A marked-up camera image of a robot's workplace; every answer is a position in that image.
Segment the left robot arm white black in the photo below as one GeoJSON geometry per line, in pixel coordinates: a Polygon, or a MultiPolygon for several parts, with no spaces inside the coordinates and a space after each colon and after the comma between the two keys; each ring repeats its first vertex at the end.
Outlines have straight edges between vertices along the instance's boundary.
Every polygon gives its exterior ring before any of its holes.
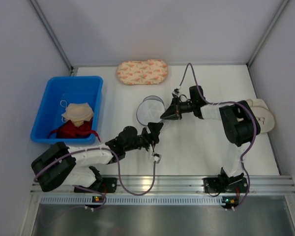
{"type": "Polygon", "coordinates": [[[34,182],[44,192],[53,191],[60,186],[73,186],[75,193],[114,193],[117,178],[103,177],[95,166],[114,163],[119,165],[127,152],[137,149],[148,151],[157,164],[161,156],[154,148],[159,143],[163,126],[163,122],[150,122],[142,129],[141,134],[138,134],[135,127],[127,126],[118,136],[98,146],[73,147],[57,142],[32,162],[34,182]]]}

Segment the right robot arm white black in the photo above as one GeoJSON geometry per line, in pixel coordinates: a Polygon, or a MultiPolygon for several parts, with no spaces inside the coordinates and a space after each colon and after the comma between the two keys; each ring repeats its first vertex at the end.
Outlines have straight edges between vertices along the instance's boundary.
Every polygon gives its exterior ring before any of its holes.
{"type": "Polygon", "coordinates": [[[260,125],[248,103],[242,100],[235,103],[210,104],[206,101],[201,86],[190,87],[189,94],[189,99],[181,101],[179,89],[175,89],[171,104],[160,118],[180,120],[182,114],[193,113],[199,119],[221,121],[229,141],[229,149],[226,162],[218,177],[225,185],[240,181],[244,176],[243,156],[261,132],[260,125]]]}

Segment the floral patterned laundry bag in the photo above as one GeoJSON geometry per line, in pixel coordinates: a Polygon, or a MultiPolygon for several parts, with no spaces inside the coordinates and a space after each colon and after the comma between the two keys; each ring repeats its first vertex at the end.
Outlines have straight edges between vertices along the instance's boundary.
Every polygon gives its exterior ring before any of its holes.
{"type": "Polygon", "coordinates": [[[116,74],[125,85],[159,85],[167,78],[169,68],[160,59],[128,60],[117,67],[116,74]]]}

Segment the beige bra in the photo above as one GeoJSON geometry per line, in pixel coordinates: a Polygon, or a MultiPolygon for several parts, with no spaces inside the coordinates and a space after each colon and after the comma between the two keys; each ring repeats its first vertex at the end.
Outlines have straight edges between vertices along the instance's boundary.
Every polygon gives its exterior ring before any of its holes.
{"type": "Polygon", "coordinates": [[[94,112],[88,103],[67,103],[65,100],[60,101],[60,106],[65,108],[65,112],[61,114],[62,119],[72,122],[90,121],[94,112]]]}

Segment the red bra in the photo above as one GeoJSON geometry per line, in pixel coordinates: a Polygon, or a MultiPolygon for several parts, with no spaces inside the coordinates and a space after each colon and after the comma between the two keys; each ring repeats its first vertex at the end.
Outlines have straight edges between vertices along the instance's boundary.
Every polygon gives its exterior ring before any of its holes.
{"type": "Polygon", "coordinates": [[[75,126],[74,123],[69,120],[58,129],[52,130],[47,138],[49,139],[53,134],[55,134],[57,139],[82,139],[93,134],[96,136],[98,141],[101,142],[98,133],[92,129],[92,122],[93,119],[90,121],[82,121],[80,126],[75,126]]]}

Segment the blue plastic bin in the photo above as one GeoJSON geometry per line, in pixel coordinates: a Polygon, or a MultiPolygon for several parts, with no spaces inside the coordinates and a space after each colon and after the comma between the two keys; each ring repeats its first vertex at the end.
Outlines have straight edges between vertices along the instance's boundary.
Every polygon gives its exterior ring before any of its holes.
{"type": "Polygon", "coordinates": [[[32,141],[44,144],[65,142],[69,145],[92,145],[96,136],[79,139],[57,139],[51,131],[64,124],[62,114],[71,103],[88,103],[94,112],[92,129],[97,130],[103,79],[99,76],[67,76],[51,78],[45,88],[40,107],[30,134],[32,141]]]}

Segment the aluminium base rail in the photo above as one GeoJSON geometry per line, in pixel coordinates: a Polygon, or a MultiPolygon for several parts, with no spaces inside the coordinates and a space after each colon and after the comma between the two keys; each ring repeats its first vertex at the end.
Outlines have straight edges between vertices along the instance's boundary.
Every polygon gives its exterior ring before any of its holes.
{"type": "Polygon", "coordinates": [[[47,192],[49,194],[70,194],[76,202],[83,199],[86,205],[116,204],[120,195],[125,195],[126,204],[194,205],[204,199],[207,205],[221,205],[232,209],[242,204],[248,196],[280,196],[294,195],[295,186],[288,176],[250,176],[244,172],[248,188],[245,193],[222,193],[212,196],[205,192],[203,179],[216,176],[130,176],[118,173],[116,175],[102,175],[117,178],[115,193],[75,193],[73,186],[60,186],[47,192]]]}

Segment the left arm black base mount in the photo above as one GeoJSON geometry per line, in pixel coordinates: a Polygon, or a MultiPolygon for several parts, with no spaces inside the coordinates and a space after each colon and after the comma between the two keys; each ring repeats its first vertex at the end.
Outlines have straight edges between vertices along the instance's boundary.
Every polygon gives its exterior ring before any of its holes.
{"type": "Polygon", "coordinates": [[[100,180],[96,180],[90,187],[86,189],[81,189],[74,187],[75,193],[91,193],[92,191],[100,193],[115,193],[117,189],[117,178],[115,177],[102,177],[100,180]]]}

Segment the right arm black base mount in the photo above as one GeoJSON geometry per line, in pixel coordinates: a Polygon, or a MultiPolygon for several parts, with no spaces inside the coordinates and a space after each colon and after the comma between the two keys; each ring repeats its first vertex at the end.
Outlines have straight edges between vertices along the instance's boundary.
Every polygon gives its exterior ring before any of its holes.
{"type": "Polygon", "coordinates": [[[203,179],[205,192],[216,196],[222,193],[245,193],[248,188],[247,179],[243,175],[226,177],[206,177],[203,179]]]}

